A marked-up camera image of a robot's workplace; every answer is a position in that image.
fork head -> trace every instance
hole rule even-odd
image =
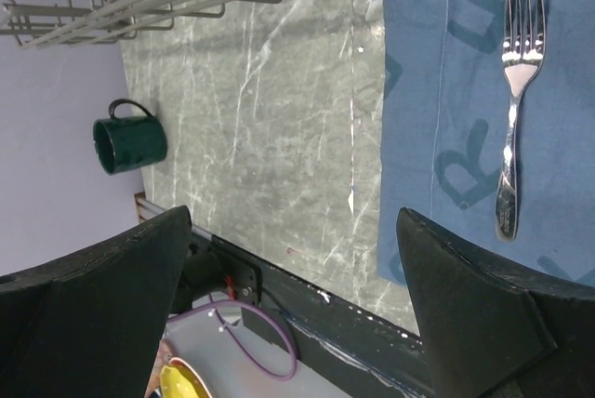
[[[543,0],[536,0],[535,21],[531,0],[504,2],[502,63],[513,96],[519,97],[537,75],[546,52],[546,16]]]

cloth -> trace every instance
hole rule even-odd
[[[384,0],[381,276],[405,282],[395,223],[412,207],[525,266],[595,285],[595,3],[545,4],[546,56],[517,136],[518,234],[503,243],[495,201],[510,95],[504,0]]]

fork handle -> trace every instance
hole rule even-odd
[[[496,192],[496,235],[503,242],[512,242],[517,236],[519,202],[517,191],[516,135],[520,96],[510,97],[509,126],[503,152],[502,170]]]

yellow object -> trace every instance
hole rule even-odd
[[[213,398],[203,380],[180,358],[164,366],[160,380],[164,398]]]

metal fork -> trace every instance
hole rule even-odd
[[[514,15],[511,1],[505,1],[502,63],[504,75],[510,85],[510,106],[509,126],[503,152],[504,161],[496,194],[496,235],[505,242],[515,239],[518,228],[516,129],[522,93],[539,73],[546,51],[543,0],[537,0],[535,23],[534,30],[531,0],[525,2],[524,19],[521,18],[521,0],[515,0]]]

